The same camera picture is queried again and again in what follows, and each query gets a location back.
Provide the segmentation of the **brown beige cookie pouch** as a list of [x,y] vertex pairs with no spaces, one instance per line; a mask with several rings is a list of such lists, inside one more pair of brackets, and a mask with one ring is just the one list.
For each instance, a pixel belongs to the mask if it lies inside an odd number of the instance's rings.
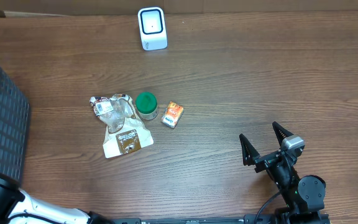
[[89,103],[96,117],[106,125],[103,142],[105,158],[130,154],[154,143],[151,132],[135,112],[129,95],[92,96]]

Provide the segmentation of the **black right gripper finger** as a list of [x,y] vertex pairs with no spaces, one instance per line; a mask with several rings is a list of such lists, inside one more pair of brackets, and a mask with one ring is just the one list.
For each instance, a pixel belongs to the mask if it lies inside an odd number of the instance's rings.
[[260,154],[243,134],[239,135],[239,139],[242,148],[243,164],[245,166],[255,165],[255,161],[260,157]]
[[278,124],[276,121],[272,123],[273,130],[275,132],[275,135],[277,137],[279,145],[282,144],[283,140],[289,136],[292,136],[293,133],[289,132],[287,129],[282,127],[280,124]]

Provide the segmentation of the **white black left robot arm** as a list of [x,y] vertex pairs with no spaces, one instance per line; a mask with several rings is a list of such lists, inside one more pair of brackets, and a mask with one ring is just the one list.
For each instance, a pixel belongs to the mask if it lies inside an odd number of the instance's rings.
[[64,208],[31,197],[20,183],[0,173],[0,223],[112,223],[94,212]]

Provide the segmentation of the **green lid jar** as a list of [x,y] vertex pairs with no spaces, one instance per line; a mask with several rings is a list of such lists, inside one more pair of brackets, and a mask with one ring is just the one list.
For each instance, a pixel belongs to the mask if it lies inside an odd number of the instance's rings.
[[144,120],[152,120],[158,115],[157,99],[150,92],[140,93],[135,100],[135,105],[139,116]]

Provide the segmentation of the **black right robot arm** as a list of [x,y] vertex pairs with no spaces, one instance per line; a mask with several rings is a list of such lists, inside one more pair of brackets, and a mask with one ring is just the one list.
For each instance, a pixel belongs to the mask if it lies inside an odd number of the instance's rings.
[[[320,213],[324,209],[325,181],[317,175],[301,178],[294,168],[305,148],[304,140],[276,121],[272,127],[279,148],[264,156],[257,152],[244,134],[239,135],[243,164],[254,166],[256,173],[266,171],[278,189],[255,215],[245,215],[244,223],[329,223],[329,215]],[[273,214],[262,215],[266,206],[279,195],[286,206],[277,208]]]

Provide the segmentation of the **small orange snack packet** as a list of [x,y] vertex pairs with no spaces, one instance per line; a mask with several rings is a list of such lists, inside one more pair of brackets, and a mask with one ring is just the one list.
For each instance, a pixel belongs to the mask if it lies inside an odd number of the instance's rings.
[[184,107],[171,101],[162,116],[162,123],[170,128],[175,128],[184,112]]

